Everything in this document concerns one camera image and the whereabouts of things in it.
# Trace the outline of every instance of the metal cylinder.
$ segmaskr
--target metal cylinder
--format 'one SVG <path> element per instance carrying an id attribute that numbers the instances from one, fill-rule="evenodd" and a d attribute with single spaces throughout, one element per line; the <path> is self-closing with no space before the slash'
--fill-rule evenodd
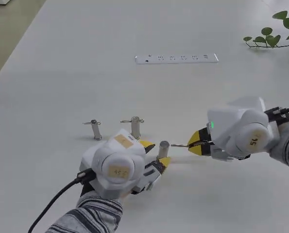
<path id="1" fill-rule="evenodd" d="M 96 120 L 91 120 L 91 127 L 92 127 L 92 131 L 94 132 L 94 139 L 97 141 L 100 141 L 102 139 L 102 135 L 100 133 L 99 130 L 99 122 L 97 122 Z"/>
<path id="2" fill-rule="evenodd" d="M 167 157 L 169 146 L 170 146 L 170 143 L 167 141 L 161 141 L 159 143 L 159 151 L 158 151 L 157 159 Z"/>
<path id="3" fill-rule="evenodd" d="M 141 120 L 138 116 L 133 116 L 131 118 L 131 135 L 137 140 L 141 137 L 140 122 Z"/>

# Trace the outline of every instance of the metal peg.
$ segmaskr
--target metal peg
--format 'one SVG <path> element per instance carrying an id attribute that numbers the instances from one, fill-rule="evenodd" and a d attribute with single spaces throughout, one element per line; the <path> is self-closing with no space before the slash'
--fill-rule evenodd
<path id="1" fill-rule="evenodd" d="M 91 125 L 92 131 L 94 132 L 94 139 L 97 141 L 100 141 L 102 139 L 102 135 L 99 130 L 99 125 L 101 125 L 101 122 L 97 120 L 91 120 L 91 122 L 83 123 L 84 125 Z"/>
<path id="2" fill-rule="evenodd" d="M 169 146 L 170 146 L 170 144 L 167 141 L 161 141 L 159 143 L 159 151 L 158 151 L 157 159 L 167 157 Z"/>
<path id="3" fill-rule="evenodd" d="M 131 135 L 137 140 L 141 137 L 140 123 L 144 122 L 143 119 L 140 119 L 138 116 L 133 116 L 131 120 L 121 120 L 120 122 L 131 123 Z"/>

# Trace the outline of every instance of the electrical outlet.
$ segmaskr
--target electrical outlet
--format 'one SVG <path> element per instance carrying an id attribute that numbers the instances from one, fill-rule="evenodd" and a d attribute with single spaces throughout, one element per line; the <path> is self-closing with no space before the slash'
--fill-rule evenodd
<path id="1" fill-rule="evenodd" d="M 176 64 L 176 63 L 217 63 L 214 53 L 181 55 L 143 55 L 136 56 L 137 64 Z"/>

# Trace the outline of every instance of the label sticker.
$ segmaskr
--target label sticker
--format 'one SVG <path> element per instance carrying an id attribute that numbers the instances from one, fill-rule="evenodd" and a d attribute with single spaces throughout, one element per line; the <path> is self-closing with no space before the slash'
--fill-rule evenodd
<path id="1" fill-rule="evenodd" d="M 116 137 L 114 137 L 114 139 L 117 140 L 126 149 L 130 148 L 133 145 L 133 143 L 129 141 L 128 138 L 122 134 L 117 135 Z"/>
<path id="2" fill-rule="evenodd" d="M 262 131 L 259 131 L 259 130 L 254 131 L 250 139 L 248 148 L 250 148 L 251 150 L 257 150 L 258 143 L 262 141 L 263 137 L 264 137 L 264 133 Z"/>
<path id="3" fill-rule="evenodd" d="M 110 166 L 108 176 L 111 178 L 123 178 L 128 179 L 129 167 L 127 166 Z"/>

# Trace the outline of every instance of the white table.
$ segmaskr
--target white table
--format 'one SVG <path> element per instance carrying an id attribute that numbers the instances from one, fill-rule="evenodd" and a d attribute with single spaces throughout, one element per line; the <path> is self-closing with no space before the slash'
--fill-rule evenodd
<path id="1" fill-rule="evenodd" d="M 0 232 L 26 232 L 93 143 L 82 122 L 144 118 L 143 137 L 186 143 L 209 107 L 244 95 L 289 107 L 289 49 L 242 38 L 271 19 L 260 0 L 49 0 L 0 72 Z M 136 65 L 135 55 L 215 52 L 218 64 Z M 130 197 L 118 233 L 289 232 L 289 168 L 265 154 L 224 163 L 184 149 L 152 192 Z M 43 232 L 81 187 L 51 208 Z"/>

